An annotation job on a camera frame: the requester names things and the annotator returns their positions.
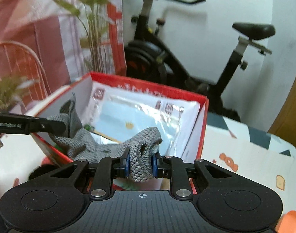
adjustment knob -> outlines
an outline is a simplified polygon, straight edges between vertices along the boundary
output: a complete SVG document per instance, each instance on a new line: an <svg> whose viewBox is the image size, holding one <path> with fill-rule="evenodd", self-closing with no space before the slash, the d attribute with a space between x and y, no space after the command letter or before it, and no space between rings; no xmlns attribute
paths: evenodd
<svg viewBox="0 0 296 233"><path fill-rule="evenodd" d="M137 21L138 21L138 16L132 16L131 22L132 23L137 23Z"/></svg>
<svg viewBox="0 0 296 233"><path fill-rule="evenodd" d="M244 71L247 68L247 65L248 65L247 61L244 60L241 64L241 69Z"/></svg>
<svg viewBox="0 0 296 233"><path fill-rule="evenodd" d="M163 19L163 18L157 18L157 25L159 25L159 26L165 25L165 19Z"/></svg>
<svg viewBox="0 0 296 233"><path fill-rule="evenodd" d="M264 50L259 50L258 52L259 52L261 55L263 55L263 56L266 55L266 53L264 52Z"/></svg>

gray sock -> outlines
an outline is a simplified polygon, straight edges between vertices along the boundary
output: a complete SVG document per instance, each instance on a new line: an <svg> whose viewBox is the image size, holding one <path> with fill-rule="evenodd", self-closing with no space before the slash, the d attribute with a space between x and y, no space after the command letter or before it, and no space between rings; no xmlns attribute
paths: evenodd
<svg viewBox="0 0 296 233"><path fill-rule="evenodd" d="M66 130L61 136L49 135L68 157L73 160L85 158L90 163L98 163L104 157L120 157L129 148L131 179L143 182L153 178L151 156L159 151L159 144L162 142L157 127L146 128L124 143L99 145L90 132L83 128L75 105L76 98L73 94L61 107L60 114L48 118L65 123Z"/></svg>

plastic bag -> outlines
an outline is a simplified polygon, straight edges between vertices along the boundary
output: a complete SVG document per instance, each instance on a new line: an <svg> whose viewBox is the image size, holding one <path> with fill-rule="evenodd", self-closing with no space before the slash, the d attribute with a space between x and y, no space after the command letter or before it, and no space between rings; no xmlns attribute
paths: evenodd
<svg viewBox="0 0 296 233"><path fill-rule="evenodd" d="M148 127L161 133L160 154L175 153L180 132L179 119L145 104L117 95L107 95L97 105L90 125L93 133L116 142L124 142Z"/></svg>

circular pad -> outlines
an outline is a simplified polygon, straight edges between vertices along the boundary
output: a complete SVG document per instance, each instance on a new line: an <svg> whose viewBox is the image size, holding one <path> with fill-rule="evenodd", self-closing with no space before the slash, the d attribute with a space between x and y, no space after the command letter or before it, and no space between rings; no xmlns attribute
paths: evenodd
<svg viewBox="0 0 296 233"><path fill-rule="evenodd" d="M250 211L259 207L261 199L257 194L250 191L237 190L226 194L225 202L235 210Z"/></svg>
<svg viewBox="0 0 296 233"><path fill-rule="evenodd" d="M275 226L283 204L273 190L255 184L245 190L206 188L197 207L212 224L229 231L261 231Z"/></svg>
<svg viewBox="0 0 296 233"><path fill-rule="evenodd" d="M35 190L22 197L21 204L30 210L45 210L55 205L57 196L47 190Z"/></svg>
<svg viewBox="0 0 296 233"><path fill-rule="evenodd" d="M82 194L70 186L37 187L22 184L0 199L5 223L19 231L54 231L73 222L82 212Z"/></svg>

crosshair mark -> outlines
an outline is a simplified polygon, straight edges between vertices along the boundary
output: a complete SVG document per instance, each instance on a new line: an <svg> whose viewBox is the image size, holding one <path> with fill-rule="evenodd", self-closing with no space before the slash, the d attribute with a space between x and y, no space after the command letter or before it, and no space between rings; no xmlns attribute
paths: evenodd
<svg viewBox="0 0 296 233"><path fill-rule="evenodd" d="M138 195L138 196L139 196L140 198L144 199L144 198L146 198L146 197L149 196L149 195L142 193L142 194L140 194L140 195Z"/></svg>

